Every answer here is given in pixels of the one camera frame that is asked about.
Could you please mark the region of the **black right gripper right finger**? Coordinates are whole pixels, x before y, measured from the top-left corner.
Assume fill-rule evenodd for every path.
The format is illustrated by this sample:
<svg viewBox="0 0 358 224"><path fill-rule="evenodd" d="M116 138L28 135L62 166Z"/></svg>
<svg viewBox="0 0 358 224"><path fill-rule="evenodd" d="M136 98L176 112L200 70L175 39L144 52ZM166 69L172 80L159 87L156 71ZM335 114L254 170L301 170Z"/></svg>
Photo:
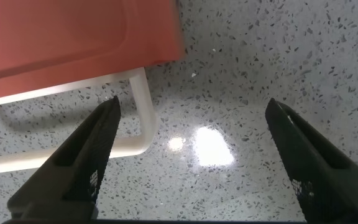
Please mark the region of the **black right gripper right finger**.
<svg viewBox="0 0 358 224"><path fill-rule="evenodd" d="M271 99L269 131L309 223L358 223L358 165L289 106Z"/></svg>

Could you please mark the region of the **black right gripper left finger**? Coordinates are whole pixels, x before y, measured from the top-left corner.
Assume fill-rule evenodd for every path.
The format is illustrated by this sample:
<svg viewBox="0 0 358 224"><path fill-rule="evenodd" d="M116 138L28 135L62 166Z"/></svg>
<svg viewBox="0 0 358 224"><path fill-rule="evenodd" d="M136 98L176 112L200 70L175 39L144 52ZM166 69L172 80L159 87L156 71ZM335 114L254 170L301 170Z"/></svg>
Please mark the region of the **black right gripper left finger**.
<svg viewBox="0 0 358 224"><path fill-rule="evenodd" d="M118 97L96 109L8 200L13 222L89 222L121 118Z"/></svg>

